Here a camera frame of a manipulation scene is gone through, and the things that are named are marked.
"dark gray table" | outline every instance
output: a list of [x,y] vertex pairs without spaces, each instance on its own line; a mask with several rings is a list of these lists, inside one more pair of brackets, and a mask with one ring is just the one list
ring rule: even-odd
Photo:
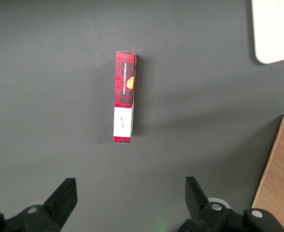
[[[76,177],[64,232],[172,232],[185,177],[250,207],[284,114],[249,0],[0,1],[0,211]],[[138,54],[132,143],[113,144],[115,52]]]

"box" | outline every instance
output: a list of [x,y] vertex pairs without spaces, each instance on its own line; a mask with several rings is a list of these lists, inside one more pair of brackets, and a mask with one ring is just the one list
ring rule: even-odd
[[137,56],[116,52],[114,142],[130,143],[133,125],[134,86]]

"tartan pattern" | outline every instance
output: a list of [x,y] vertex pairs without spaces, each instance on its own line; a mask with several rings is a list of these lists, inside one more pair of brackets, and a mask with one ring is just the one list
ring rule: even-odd
[[[124,67],[126,64],[126,81],[124,83]],[[115,69],[115,107],[131,108],[133,89],[127,88],[127,80],[134,76],[136,70],[136,54],[130,52],[116,53]]]
[[129,144],[130,143],[130,137],[117,137],[117,136],[114,136],[114,142],[115,143],[122,143],[122,144]]

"black clamp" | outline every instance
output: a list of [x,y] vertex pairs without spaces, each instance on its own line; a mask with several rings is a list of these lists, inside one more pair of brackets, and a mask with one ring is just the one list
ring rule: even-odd
[[185,198],[192,219],[178,232],[284,232],[284,227],[270,212],[246,209],[243,216],[221,203],[209,202],[194,177],[186,177]]
[[76,182],[67,178],[43,205],[32,205],[4,220],[0,232],[59,232],[77,203]]

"wooden board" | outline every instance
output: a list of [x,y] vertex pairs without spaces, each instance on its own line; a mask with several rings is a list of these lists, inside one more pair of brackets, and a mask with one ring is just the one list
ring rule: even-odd
[[284,117],[252,207],[268,210],[284,226]]

